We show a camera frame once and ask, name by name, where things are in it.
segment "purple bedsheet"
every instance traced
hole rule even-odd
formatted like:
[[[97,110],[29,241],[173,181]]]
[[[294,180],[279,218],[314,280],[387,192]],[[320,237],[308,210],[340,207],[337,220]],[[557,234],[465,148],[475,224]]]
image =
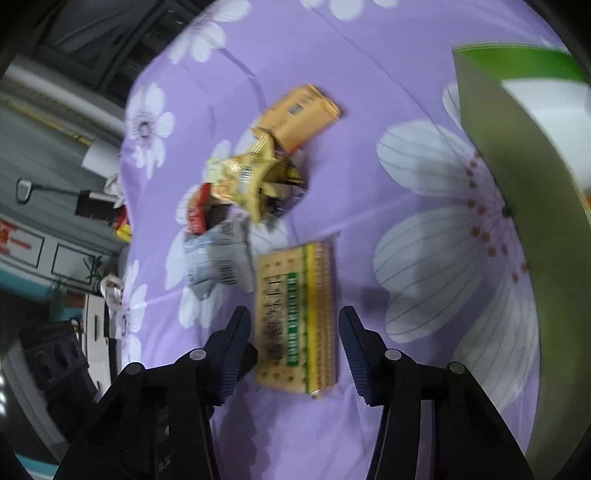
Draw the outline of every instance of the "purple bedsheet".
[[[312,83],[342,119],[299,154],[305,199],[273,230],[251,225],[253,256],[332,237],[337,308],[418,362],[464,362],[525,448],[539,367],[527,263],[454,102],[451,48],[483,41],[561,47],[521,0],[221,0],[195,19],[126,111],[124,363],[174,362],[235,306],[254,311],[253,294],[218,286],[199,302],[186,287],[184,207],[207,159],[244,151],[261,112]],[[342,350],[338,362],[320,401],[240,382],[212,418],[222,477],[365,478],[381,409],[357,396]]]

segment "wall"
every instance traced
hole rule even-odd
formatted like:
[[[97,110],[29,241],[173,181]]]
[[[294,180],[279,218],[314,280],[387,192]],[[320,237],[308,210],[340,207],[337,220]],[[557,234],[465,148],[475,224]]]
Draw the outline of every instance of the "wall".
[[[91,292],[85,262],[99,257],[107,260],[109,254],[35,230],[0,212],[0,268],[6,273],[46,287],[60,277],[71,290]]]

